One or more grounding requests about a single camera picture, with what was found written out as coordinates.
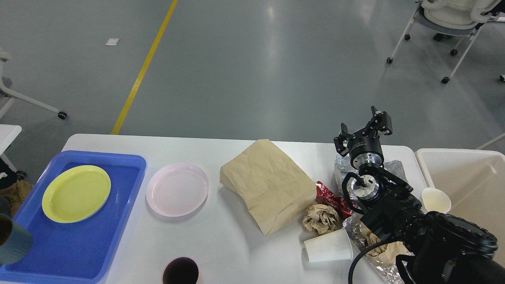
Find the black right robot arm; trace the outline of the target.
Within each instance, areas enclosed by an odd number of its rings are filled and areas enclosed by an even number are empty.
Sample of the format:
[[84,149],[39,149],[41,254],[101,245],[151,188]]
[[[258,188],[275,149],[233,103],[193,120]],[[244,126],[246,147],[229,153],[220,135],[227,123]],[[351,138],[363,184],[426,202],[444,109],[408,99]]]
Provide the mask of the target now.
[[343,178],[343,198],[380,239],[352,261],[348,283],[364,255],[396,241],[411,252],[395,257],[406,284],[504,283],[504,267],[494,261],[498,241],[493,234],[464,218],[422,212],[411,185],[384,168],[380,137],[393,133],[392,122],[386,112],[374,106],[371,111],[365,127],[350,133],[342,123],[333,140],[337,153],[349,156],[355,169]]

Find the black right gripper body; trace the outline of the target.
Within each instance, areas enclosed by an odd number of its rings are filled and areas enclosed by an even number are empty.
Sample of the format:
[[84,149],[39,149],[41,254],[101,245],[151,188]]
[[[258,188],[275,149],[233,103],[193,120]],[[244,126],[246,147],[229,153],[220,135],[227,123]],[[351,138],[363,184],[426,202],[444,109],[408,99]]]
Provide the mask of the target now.
[[359,170],[364,165],[372,164],[383,167],[384,156],[377,131],[361,132],[348,140],[347,148],[351,166]]

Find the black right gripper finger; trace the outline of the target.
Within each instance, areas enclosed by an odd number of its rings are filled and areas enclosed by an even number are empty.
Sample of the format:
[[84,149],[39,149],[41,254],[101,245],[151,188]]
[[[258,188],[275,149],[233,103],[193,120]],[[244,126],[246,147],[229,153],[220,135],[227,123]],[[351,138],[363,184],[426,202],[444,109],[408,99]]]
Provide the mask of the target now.
[[355,138],[355,135],[348,132],[348,127],[346,124],[341,123],[341,131],[339,135],[334,137],[334,145],[337,153],[342,157],[345,157],[349,153],[348,142]]
[[379,137],[393,134],[393,123],[387,112],[379,111],[375,106],[371,106],[372,118],[364,128],[364,136]]

